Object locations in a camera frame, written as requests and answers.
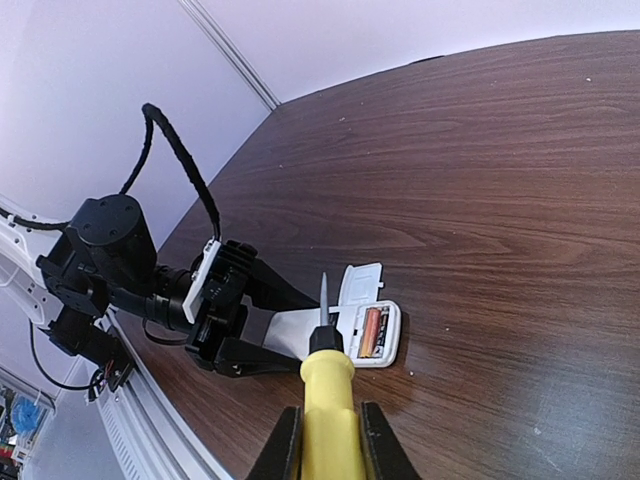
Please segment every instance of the yellow screwdriver handle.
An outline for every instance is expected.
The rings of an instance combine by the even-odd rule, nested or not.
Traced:
[[[302,480],[366,478],[353,409],[354,373],[351,359],[338,350],[320,350],[302,363]]]

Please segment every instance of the white wall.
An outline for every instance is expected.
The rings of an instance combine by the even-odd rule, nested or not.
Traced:
[[[48,217],[68,219],[85,198],[117,192],[140,154],[147,101],[206,180],[268,114],[176,0],[0,0],[0,46],[0,192]],[[158,130],[131,193],[157,246],[196,200]],[[0,364],[55,394],[31,362],[27,332],[0,293]],[[39,337],[63,379],[71,359]]]
[[[415,60],[640,28],[638,0],[200,0],[281,101]]]
[[[74,370],[74,383],[88,380],[84,367]],[[84,393],[65,392],[56,408],[38,438],[24,480],[124,480],[98,407],[86,405]]]

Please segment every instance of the orange battery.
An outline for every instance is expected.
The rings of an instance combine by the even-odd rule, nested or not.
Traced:
[[[380,310],[370,308],[367,310],[367,319],[365,320],[364,334],[362,335],[362,343],[360,345],[360,358],[371,358],[373,351],[378,342],[378,334],[380,333]]]

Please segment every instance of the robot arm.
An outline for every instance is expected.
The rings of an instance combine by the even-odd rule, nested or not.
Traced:
[[[186,350],[202,368],[231,377],[297,372],[298,359],[240,338],[248,313],[243,297],[275,311],[317,308],[318,303],[257,258],[253,247],[221,243],[217,210],[193,159],[156,107],[147,104],[143,113],[145,146],[121,193],[87,199],[65,223],[43,221],[0,197],[0,286],[32,323],[47,328],[43,331],[52,343],[116,372],[107,379],[112,390],[133,367],[119,338],[94,325],[114,307],[185,333]],[[214,237],[194,271],[156,263],[142,209],[126,195],[149,154],[153,122],[169,140],[214,224]]]
[[[6,216],[3,212],[12,212]],[[50,294],[36,265],[39,255],[47,255],[61,236],[58,230],[34,230],[16,223],[16,216],[32,223],[56,224],[41,218],[0,195],[0,288],[38,326],[56,318],[62,309]]]

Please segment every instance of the dark wood surface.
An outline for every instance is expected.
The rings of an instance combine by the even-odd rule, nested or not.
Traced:
[[[354,391],[424,478],[640,477],[639,48],[564,37],[360,79],[280,108],[213,182],[226,238],[309,294],[384,264],[400,353]],[[196,205],[161,259],[209,234]],[[238,477],[303,401],[295,375],[222,378],[125,326]]]

